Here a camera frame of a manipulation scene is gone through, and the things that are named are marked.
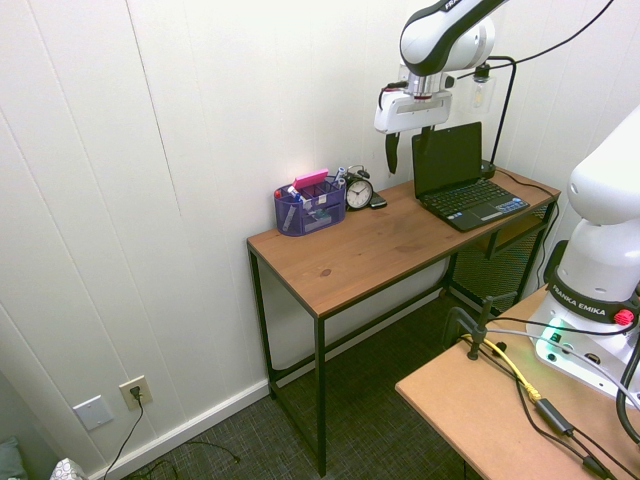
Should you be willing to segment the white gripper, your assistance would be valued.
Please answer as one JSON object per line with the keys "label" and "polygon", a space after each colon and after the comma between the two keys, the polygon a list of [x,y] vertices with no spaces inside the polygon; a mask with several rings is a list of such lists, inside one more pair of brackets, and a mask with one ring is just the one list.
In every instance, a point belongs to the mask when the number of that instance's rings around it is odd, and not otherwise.
{"label": "white gripper", "polygon": [[398,165],[399,132],[422,128],[421,150],[429,147],[434,125],[447,121],[452,104],[452,94],[440,91],[426,100],[416,100],[403,91],[386,92],[376,109],[374,128],[385,137],[385,153],[388,171],[395,175]]}

